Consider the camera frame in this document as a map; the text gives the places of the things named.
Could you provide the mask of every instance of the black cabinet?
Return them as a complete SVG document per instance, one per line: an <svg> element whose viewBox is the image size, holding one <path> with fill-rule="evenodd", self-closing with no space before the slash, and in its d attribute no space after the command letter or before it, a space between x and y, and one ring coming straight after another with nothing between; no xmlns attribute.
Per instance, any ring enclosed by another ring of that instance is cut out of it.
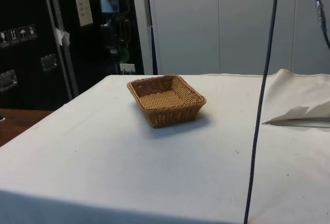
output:
<svg viewBox="0 0 330 224"><path fill-rule="evenodd" d="M49 0L0 0L0 108L55 110L71 98Z"/></svg>

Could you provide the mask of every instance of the electrical outlet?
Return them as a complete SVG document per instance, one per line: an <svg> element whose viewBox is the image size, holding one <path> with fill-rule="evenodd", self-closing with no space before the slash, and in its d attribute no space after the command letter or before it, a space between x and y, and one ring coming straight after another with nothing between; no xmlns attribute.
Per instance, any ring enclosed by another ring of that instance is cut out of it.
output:
<svg viewBox="0 0 330 224"><path fill-rule="evenodd" d="M122 72L122 74L135 74L135 64L133 63L121 63L120 64L120 71Z"/></svg>

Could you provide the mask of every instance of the white cloth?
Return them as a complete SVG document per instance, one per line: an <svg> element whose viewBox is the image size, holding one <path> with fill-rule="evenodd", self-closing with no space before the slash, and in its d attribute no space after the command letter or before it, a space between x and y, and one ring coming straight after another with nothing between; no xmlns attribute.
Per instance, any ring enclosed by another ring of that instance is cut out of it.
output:
<svg viewBox="0 0 330 224"><path fill-rule="evenodd" d="M144 77L109 76L0 148L0 223L243 222L261 78L184 76L198 119L152 129L126 88ZM263 121L283 94L267 88ZM260 126L251 223L330 223L329 141Z"/></svg>

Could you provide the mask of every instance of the white wall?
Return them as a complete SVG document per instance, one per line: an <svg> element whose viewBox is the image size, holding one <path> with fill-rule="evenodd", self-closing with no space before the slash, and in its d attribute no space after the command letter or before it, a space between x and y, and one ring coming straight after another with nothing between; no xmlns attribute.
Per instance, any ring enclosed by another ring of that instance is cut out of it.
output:
<svg viewBox="0 0 330 224"><path fill-rule="evenodd" d="M261 74L272 2L151 0L159 74ZM323 3L330 21L330 0ZM315 0L278 0L270 73L280 68L330 73Z"/></svg>

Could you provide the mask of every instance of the basket rim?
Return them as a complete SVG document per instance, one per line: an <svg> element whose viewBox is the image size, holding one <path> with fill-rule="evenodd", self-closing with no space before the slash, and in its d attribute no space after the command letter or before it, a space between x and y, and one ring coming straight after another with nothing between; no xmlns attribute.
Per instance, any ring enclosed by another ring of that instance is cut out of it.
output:
<svg viewBox="0 0 330 224"><path fill-rule="evenodd" d="M164 78L164 77L176 77L179 78L180 81L182 81L182 83L185 85L185 87L187 87L190 91L194 92L199 98L199 101L196 101L194 103L191 104L182 104L179 106L175 106L175 107L163 107L163 108L153 108L153 109L146 109L141 102L140 97L137 95L134 87L133 87L133 83L135 82L144 82L150 79L159 79L159 78ZM171 111L177 111L180 109L187 109L187 108L191 108L191 107L202 107L203 105L206 104L206 98L201 95L199 92L197 92L192 86L190 86L181 76L179 75L164 75L164 76L157 76L157 77L148 77L148 78L143 78L143 79L138 79L138 80L134 80L131 81L127 84L127 87L129 89L129 91L131 92L131 94L133 95L134 99L136 100L136 102L138 103L139 107L141 110L143 110L144 112L160 112L160 111L167 111L167 110L171 110Z"/></svg>

